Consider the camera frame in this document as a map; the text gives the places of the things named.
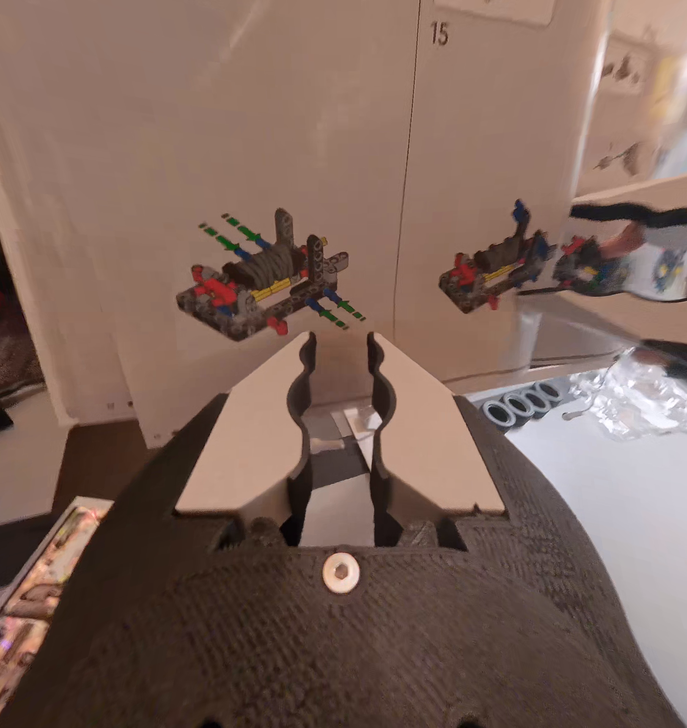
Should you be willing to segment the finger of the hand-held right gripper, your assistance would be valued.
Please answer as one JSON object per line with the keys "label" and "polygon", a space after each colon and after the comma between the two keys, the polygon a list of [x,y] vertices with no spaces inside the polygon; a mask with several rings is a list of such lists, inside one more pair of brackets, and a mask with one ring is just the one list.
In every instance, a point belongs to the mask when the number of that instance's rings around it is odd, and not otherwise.
{"label": "finger of the hand-held right gripper", "polygon": [[687,366],[687,300],[658,301],[631,293],[584,296],[572,290],[527,290],[522,309],[545,314]]}
{"label": "finger of the hand-held right gripper", "polygon": [[[592,192],[577,196],[572,201],[576,206],[609,206],[632,205],[649,208],[657,214],[666,213],[678,208],[687,208],[687,174],[676,177],[667,177],[657,180],[645,180],[638,183],[622,185],[621,187],[607,188],[603,191]],[[672,214],[672,218],[659,219],[659,227],[668,229],[678,224],[686,224]],[[570,234],[615,234],[621,232],[630,222],[630,215],[626,219],[616,221],[591,221],[570,217]]]}

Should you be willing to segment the lego instruction booklet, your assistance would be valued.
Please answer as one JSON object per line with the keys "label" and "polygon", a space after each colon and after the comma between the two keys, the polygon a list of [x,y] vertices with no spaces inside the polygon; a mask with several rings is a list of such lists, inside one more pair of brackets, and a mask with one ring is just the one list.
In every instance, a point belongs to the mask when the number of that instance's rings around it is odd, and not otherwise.
{"label": "lego instruction booklet", "polygon": [[[606,2],[546,24],[431,2],[0,2],[0,238],[50,399],[165,443],[287,339],[318,339],[314,403],[369,394],[379,331],[445,382],[528,368],[512,295],[457,313],[437,281],[506,234],[566,221]],[[294,241],[348,253],[345,331],[230,341],[177,307],[191,267]]]}

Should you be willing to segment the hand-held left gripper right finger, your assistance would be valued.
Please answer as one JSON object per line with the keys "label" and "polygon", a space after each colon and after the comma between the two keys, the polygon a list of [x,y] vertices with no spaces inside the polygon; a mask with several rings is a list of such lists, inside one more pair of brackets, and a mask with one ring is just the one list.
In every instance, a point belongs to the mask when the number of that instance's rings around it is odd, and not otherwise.
{"label": "hand-held left gripper right finger", "polygon": [[494,477],[456,396],[380,333],[366,338],[372,405],[381,419],[369,492],[376,545],[430,524],[436,545],[463,545],[463,518],[506,518]]}

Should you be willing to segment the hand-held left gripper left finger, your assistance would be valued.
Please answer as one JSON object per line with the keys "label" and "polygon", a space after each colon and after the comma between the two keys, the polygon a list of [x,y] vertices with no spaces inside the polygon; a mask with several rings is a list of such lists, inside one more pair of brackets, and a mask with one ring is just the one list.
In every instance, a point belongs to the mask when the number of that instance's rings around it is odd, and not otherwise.
{"label": "hand-held left gripper left finger", "polygon": [[311,405],[316,334],[301,333],[228,393],[175,513],[271,520],[300,538],[312,485]]}

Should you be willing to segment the clear plastic bag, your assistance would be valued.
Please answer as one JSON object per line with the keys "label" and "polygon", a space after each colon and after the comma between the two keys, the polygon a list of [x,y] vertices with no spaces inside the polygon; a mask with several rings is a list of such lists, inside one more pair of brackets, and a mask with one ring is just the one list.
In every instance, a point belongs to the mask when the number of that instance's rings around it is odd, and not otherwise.
{"label": "clear plastic bag", "polygon": [[583,406],[563,420],[590,417],[613,440],[687,434],[687,362],[666,353],[625,350],[605,369],[570,376],[569,394]]}

